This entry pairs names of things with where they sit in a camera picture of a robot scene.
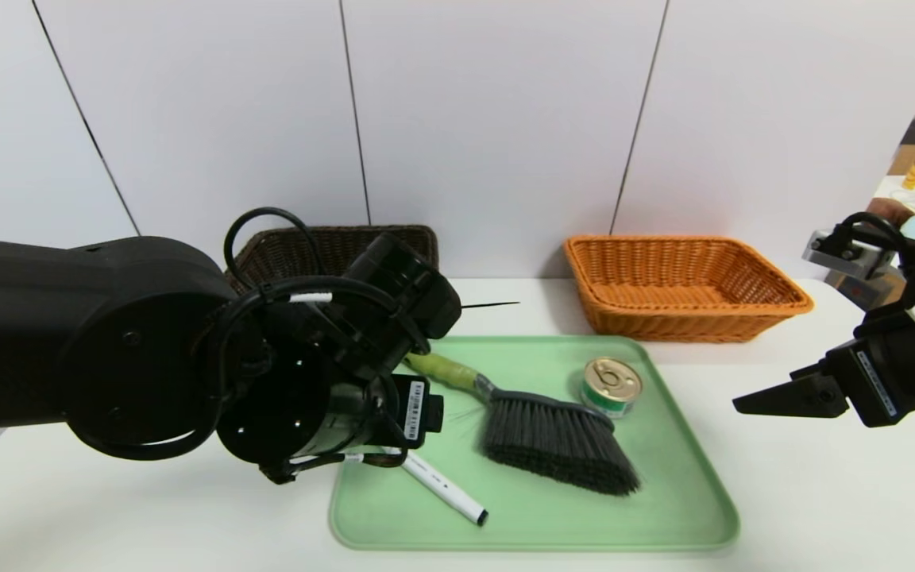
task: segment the orange wicker basket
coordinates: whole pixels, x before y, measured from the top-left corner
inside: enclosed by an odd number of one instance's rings
[[[813,301],[758,251],[714,236],[574,236],[564,244],[600,334],[745,342]]]

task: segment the green tray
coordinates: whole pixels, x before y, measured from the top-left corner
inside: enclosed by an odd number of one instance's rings
[[[484,406],[432,384],[446,400],[443,432],[418,451],[489,511],[479,528],[404,470],[342,467],[330,526],[356,550],[685,551],[736,539],[732,500],[645,350],[616,336],[447,338],[433,351],[479,369],[497,386],[577,401],[585,363],[617,358],[642,376],[633,412],[615,420],[617,441],[642,478],[610,497],[493,463],[476,449]]]

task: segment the brush bristles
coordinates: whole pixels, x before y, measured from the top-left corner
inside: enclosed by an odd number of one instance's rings
[[[501,398],[488,416],[482,446],[497,463],[606,495],[640,487],[612,431],[591,412]]]

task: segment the white wall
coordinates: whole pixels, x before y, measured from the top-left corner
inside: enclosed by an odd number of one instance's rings
[[[607,233],[664,0],[345,0],[374,224],[447,276],[569,274]]]
[[[915,113],[915,2],[671,0],[614,231],[723,234],[793,276]]]
[[[338,0],[37,5],[143,234],[224,265],[252,207],[368,223]]]
[[[29,0],[0,0],[0,240],[78,246],[134,234]]]

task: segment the marker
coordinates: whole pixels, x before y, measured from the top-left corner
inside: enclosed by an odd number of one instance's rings
[[[400,449],[396,449],[394,446],[385,446],[384,451],[395,455],[400,453]],[[479,526],[486,524],[486,517],[489,516],[489,513],[482,508],[482,504],[475,502],[475,499],[461,491],[453,482],[447,481],[446,477],[443,477],[422,457],[409,451],[402,466],[412,477],[418,479],[426,488],[436,493],[437,497],[443,499],[444,503],[450,504],[455,511],[465,515],[465,518]]]

